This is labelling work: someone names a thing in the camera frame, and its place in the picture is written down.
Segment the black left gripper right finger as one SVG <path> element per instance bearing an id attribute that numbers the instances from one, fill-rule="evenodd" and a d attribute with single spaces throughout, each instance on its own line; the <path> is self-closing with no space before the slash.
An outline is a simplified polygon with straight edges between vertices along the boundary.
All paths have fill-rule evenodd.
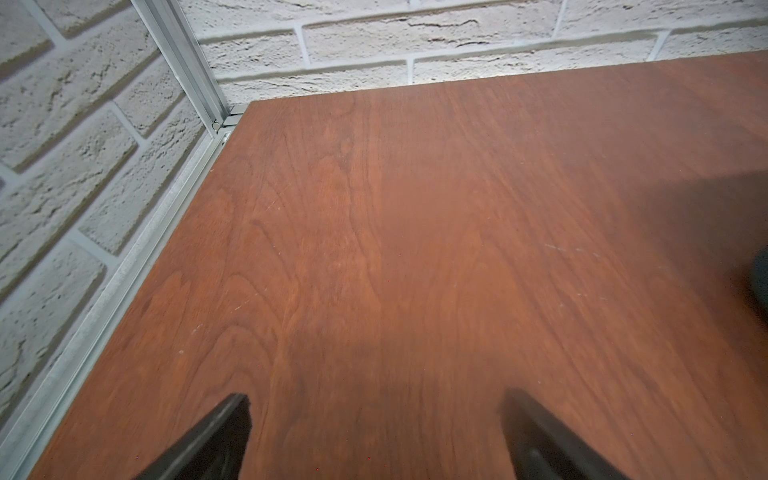
<path id="1" fill-rule="evenodd" d="M 518 479 L 624 479 L 626 475 L 526 391 L 505 390 L 503 435 Z"/>

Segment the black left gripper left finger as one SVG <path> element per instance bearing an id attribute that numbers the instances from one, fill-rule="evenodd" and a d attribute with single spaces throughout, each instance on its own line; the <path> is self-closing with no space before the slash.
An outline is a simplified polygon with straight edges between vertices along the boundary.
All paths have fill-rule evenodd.
<path id="1" fill-rule="evenodd" d="M 252 429 L 249 407 L 245 394 L 228 395 L 136 479 L 238 479 Z"/>

